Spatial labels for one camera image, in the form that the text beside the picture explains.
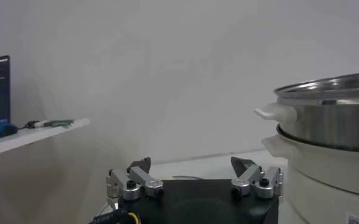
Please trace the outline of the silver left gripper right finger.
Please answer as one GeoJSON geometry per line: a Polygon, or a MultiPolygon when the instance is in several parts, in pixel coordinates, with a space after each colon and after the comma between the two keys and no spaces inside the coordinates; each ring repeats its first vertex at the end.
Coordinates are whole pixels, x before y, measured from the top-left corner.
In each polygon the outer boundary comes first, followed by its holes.
{"type": "Polygon", "coordinates": [[[231,157],[236,178],[231,180],[232,194],[243,198],[254,193],[256,197],[270,199],[283,194],[284,173],[281,168],[271,166],[264,170],[250,159],[231,157]]]}

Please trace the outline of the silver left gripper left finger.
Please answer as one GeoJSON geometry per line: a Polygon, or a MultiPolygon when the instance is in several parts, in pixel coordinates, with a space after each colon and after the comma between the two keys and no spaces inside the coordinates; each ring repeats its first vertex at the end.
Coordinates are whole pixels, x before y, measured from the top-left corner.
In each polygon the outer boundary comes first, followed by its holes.
{"type": "Polygon", "coordinates": [[[150,176],[151,158],[145,157],[131,162],[125,170],[110,169],[106,176],[107,204],[116,209],[119,199],[136,201],[141,198],[141,192],[147,198],[162,198],[164,184],[162,180],[150,176]]]}

